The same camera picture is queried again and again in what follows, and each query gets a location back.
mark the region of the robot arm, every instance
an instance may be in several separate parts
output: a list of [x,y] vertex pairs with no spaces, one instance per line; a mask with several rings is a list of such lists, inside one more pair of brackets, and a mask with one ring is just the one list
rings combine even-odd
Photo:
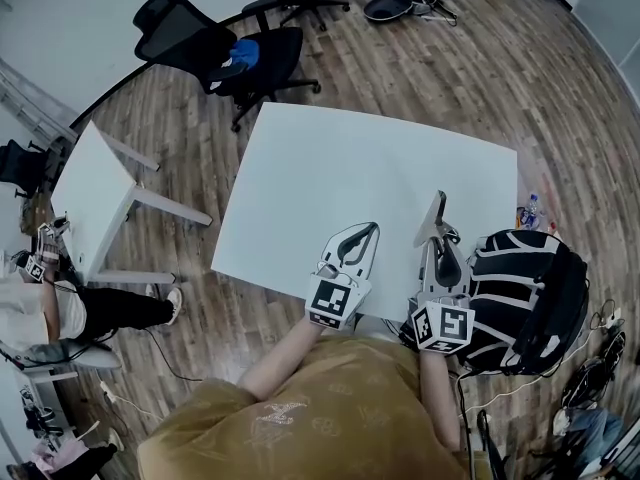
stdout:
[[309,280],[305,310],[315,324],[342,330],[371,291],[368,281],[380,238],[375,222],[333,235]]
[[413,242],[422,247],[419,291],[409,299],[401,339],[411,348],[452,354],[471,342],[475,312],[469,309],[469,266],[458,232],[443,220],[447,196],[439,190]]
[[55,266],[60,260],[58,243],[62,233],[69,229],[69,221],[65,217],[54,219],[38,228],[36,252],[29,256],[24,269],[33,279],[42,282],[47,267]]

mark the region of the white shirt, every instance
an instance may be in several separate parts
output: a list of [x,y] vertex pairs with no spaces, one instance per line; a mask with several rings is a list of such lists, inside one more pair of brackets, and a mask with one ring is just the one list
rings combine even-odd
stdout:
[[[75,289],[67,281],[57,286]],[[49,344],[42,305],[44,286],[25,283],[20,272],[0,278],[0,341],[16,350]],[[77,293],[56,290],[60,313],[60,339],[80,336],[87,322],[87,310]]]

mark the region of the black and white bag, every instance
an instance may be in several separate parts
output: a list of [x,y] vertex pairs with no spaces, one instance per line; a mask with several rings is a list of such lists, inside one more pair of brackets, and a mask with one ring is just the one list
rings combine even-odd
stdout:
[[557,238],[500,231],[469,260],[471,344],[458,353],[477,372],[539,375],[575,341],[589,300],[587,266]]

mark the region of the white sneaker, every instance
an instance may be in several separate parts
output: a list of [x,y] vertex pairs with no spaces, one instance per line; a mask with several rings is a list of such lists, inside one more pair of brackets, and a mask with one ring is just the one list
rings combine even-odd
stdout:
[[178,318],[180,311],[182,311],[182,290],[180,290],[180,288],[174,288],[167,296],[167,300],[173,304],[173,316],[165,325],[171,325],[176,321],[176,318]]
[[120,439],[118,433],[112,428],[109,429],[108,443],[115,446],[119,452],[124,451],[124,444],[122,444],[122,439]]
[[152,297],[154,299],[159,299],[160,298],[160,293],[158,291],[158,286],[155,285],[155,284],[148,284],[147,286],[145,286],[144,294],[147,297]]

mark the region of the water bottle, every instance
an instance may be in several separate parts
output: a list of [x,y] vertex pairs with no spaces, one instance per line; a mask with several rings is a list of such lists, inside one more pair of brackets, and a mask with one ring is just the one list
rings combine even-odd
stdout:
[[529,204],[522,212],[520,222],[523,229],[538,229],[540,221],[538,220],[538,196],[536,194],[531,194]]

